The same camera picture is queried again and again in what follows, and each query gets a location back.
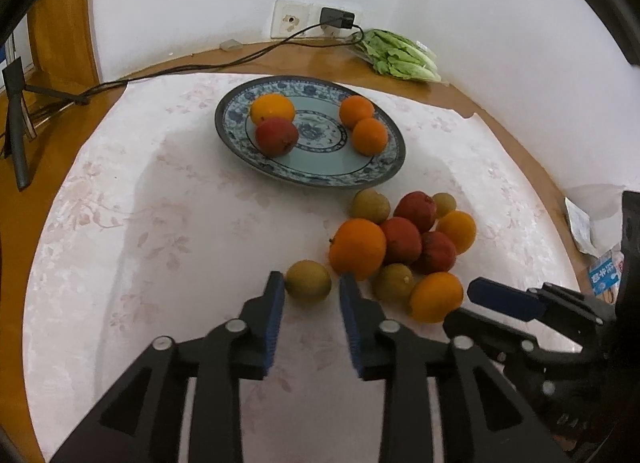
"blue label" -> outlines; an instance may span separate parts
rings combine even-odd
[[[607,291],[611,286],[620,282],[618,271],[616,270],[611,255],[601,259],[595,266],[589,270],[589,279],[591,287],[596,295],[600,295]]]

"orange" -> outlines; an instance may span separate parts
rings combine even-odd
[[[445,217],[438,221],[436,225],[438,232],[443,232],[449,236],[451,242],[456,246],[456,253],[466,252],[476,240],[476,222],[462,210],[452,210]]]
[[[374,156],[385,150],[389,136],[385,124],[370,118],[356,124],[351,133],[351,141],[360,154]]]
[[[249,109],[251,121],[257,126],[271,118],[282,118],[292,122],[296,116],[293,102],[280,93],[260,95]]]
[[[347,129],[353,129],[361,120],[372,118],[374,111],[369,100],[360,95],[352,95],[340,104],[340,122]]]
[[[411,317],[430,324],[442,322],[447,313],[460,307],[464,297],[462,283],[455,275],[437,271],[415,285],[409,300]]]
[[[355,218],[345,221],[329,247],[329,264],[337,273],[353,272],[357,281],[364,281],[382,266],[386,237],[372,221]]]

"black power adapter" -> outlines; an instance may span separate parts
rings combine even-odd
[[[338,10],[338,8],[329,8],[328,6],[325,6],[320,12],[320,24],[327,24],[334,28],[346,28],[349,30],[350,28],[353,28],[355,19],[355,14],[344,10]]]

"power cord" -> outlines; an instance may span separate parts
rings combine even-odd
[[[94,95],[103,93],[111,89],[126,86],[130,82],[136,82],[139,80],[148,80],[148,79],[163,76],[163,75],[172,75],[175,73],[207,71],[207,70],[219,71],[221,69],[231,68],[232,66],[240,66],[242,64],[247,64],[253,60],[256,60],[257,58],[260,58],[266,55],[267,53],[272,52],[273,50],[275,50],[276,48],[279,48],[280,46],[283,46],[284,44],[294,44],[296,46],[305,46],[307,48],[337,48],[339,46],[353,46],[354,44],[358,44],[362,42],[365,37],[364,30],[361,27],[359,27],[357,24],[353,24],[353,14],[350,14],[349,12],[343,12],[341,10],[336,10],[336,12],[340,14],[339,17],[322,21],[321,23],[318,23],[318,24],[312,24],[311,26],[308,26],[303,30],[296,32],[295,34],[292,34],[291,36],[281,40],[280,42],[276,42],[271,46],[267,46],[262,50],[258,50],[257,52],[250,53],[249,55],[245,55],[244,57],[238,58],[231,62],[225,62],[223,64],[185,64],[183,66],[174,66],[173,68],[163,69],[161,71],[150,73],[147,75],[140,75],[137,77],[127,78],[127,79],[114,80],[111,82],[102,82],[101,84],[95,85],[92,88],[85,90],[83,93],[81,93],[81,95],[86,97],[92,97]],[[309,44],[306,42],[291,42],[292,39],[295,39],[297,36],[304,34],[306,31],[311,30],[313,28],[317,28],[318,26],[325,26],[325,25],[334,26],[336,28],[355,27],[358,29],[358,33],[360,35],[358,36],[357,39],[352,39],[353,36],[356,35],[356,33],[354,33],[354,34],[351,34],[349,37],[347,37],[344,42],[335,42],[331,44]],[[51,104],[47,104],[46,106],[36,111],[31,116],[31,118],[33,120],[42,120],[41,123],[44,123],[46,120],[49,119],[50,116],[61,111],[63,108],[67,106],[69,106],[69,104],[65,102],[54,102]]]

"red fruit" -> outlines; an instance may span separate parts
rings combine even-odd
[[[422,234],[422,253],[411,266],[418,273],[429,275],[436,271],[449,271],[456,264],[456,246],[447,234],[426,232]]]
[[[380,224],[386,237],[385,265],[402,263],[410,265],[422,253],[420,232],[411,221],[391,218]]]
[[[436,202],[424,192],[417,190],[410,192],[400,200],[394,211],[394,216],[408,219],[418,227],[421,233],[425,233],[433,227],[437,210]]]
[[[255,141],[268,158],[289,153],[298,143],[298,129],[289,120],[272,118],[255,128]]]

